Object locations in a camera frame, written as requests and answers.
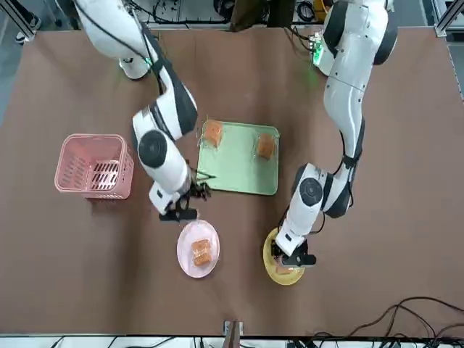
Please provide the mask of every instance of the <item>yellow plate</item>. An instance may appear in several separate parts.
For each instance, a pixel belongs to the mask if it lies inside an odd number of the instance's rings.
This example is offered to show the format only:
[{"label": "yellow plate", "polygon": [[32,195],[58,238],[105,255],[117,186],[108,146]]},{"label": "yellow plate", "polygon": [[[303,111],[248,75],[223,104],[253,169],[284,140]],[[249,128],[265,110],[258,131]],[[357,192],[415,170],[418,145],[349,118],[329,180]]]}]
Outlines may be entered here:
[{"label": "yellow plate", "polygon": [[264,247],[262,248],[262,261],[266,267],[266,271],[270,278],[280,285],[292,285],[295,284],[305,272],[304,268],[292,268],[290,273],[280,274],[277,273],[277,263],[270,253],[270,244],[276,239],[277,228],[274,228],[266,238]]},{"label": "yellow plate", "polygon": [[312,3],[312,8],[314,9],[316,19],[320,22],[324,21],[330,9],[329,6],[326,6],[324,4],[324,0],[314,0],[314,2]]}]

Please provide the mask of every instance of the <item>plastic basket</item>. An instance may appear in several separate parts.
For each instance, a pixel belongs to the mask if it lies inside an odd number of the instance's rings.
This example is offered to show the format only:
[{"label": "plastic basket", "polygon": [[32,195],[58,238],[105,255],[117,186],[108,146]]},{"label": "plastic basket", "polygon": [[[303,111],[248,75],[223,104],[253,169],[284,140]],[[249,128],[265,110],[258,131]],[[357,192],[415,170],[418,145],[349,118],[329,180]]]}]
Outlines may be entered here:
[{"label": "plastic basket", "polygon": [[61,148],[55,186],[63,194],[126,199],[132,174],[133,160],[121,136],[72,134]]}]

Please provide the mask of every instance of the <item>table surface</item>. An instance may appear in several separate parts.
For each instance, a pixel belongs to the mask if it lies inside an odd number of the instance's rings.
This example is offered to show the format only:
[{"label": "table surface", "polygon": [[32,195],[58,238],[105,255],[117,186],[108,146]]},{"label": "table surface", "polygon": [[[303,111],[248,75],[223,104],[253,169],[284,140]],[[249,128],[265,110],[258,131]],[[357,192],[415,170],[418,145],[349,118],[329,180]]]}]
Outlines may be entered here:
[{"label": "table surface", "polygon": [[[273,283],[262,245],[306,162],[335,170],[339,132],[323,107],[325,78],[281,29],[163,31],[160,43],[207,117],[281,132],[275,196],[215,192],[197,202],[221,255],[202,280],[180,269],[183,224],[161,223],[152,180],[136,161],[132,193],[92,203],[58,193],[54,173],[71,133],[119,133],[154,100],[153,77],[130,81],[84,32],[39,33],[24,48],[0,128],[0,331],[343,336],[404,297],[464,306],[464,107],[446,43],[432,28],[402,28],[364,101],[364,153],[355,205],[310,237],[318,257],[295,286]],[[196,163],[196,134],[178,142]],[[437,304],[410,304],[440,328],[463,321]],[[358,333],[383,336],[387,322]],[[425,336],[409,313],[393,333]]]}]

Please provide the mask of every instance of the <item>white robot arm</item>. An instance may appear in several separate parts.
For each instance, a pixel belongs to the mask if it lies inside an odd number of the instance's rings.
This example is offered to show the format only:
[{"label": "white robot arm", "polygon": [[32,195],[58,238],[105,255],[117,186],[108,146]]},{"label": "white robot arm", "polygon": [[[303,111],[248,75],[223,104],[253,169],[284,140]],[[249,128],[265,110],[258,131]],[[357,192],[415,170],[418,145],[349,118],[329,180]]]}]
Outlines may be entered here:
[{"label": "white robot arm", "polygon": [[[154,180],[149,198],[160,218],[195,219],[197,213],[189,208],[189,199],[206,199],[209,191],[206,184],[192,180],[191,169],[174,144],[194,129],[193,96],[164,57],[157,39],[135,15],[129,15],[121,0],[75,0],[75,5],[92,44],[102,54],[118,59],[130,79],[142,78],[150,69],[157,76],[160,96],[133,117],[138,158]],[[187,201],[185,207],[181,199]]]},{"label": "white robot arm", "polygon": [[307,254],[307,235],[319,212],[339,218],[352,205],[352,185],[363,152],[365,88],[373,66],[386,61],[397,40],[397,28],[386,11],[389,3],[339,0],[325,20],[324,41],[334,61],[324,106],[340,130],[344,153],[335,173],[309,163],[298,169],[293,196],[275,238],[277,247],[273,247],[273,255],[282,256],[284,266],[314,265],[314,255]]}]

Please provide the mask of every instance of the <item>green tray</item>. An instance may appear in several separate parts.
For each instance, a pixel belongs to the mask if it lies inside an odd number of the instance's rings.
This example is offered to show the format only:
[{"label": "green tray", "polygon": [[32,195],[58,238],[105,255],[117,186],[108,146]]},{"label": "green tray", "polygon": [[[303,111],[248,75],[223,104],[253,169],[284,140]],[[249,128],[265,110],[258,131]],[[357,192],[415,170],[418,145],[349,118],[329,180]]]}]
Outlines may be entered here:
[{"label": "green tray", "polygon": [[[256,155],[262,133],[275,137],[275,151],[269,160]],[[217,149],[201,140],[198,170],[216,177],[207,180],[212,189],[273,195],[278,181],[278,138],[274,127],[223,122],[223,138]],[[204,179],[204,175],[197,174],[196,178]]]}]

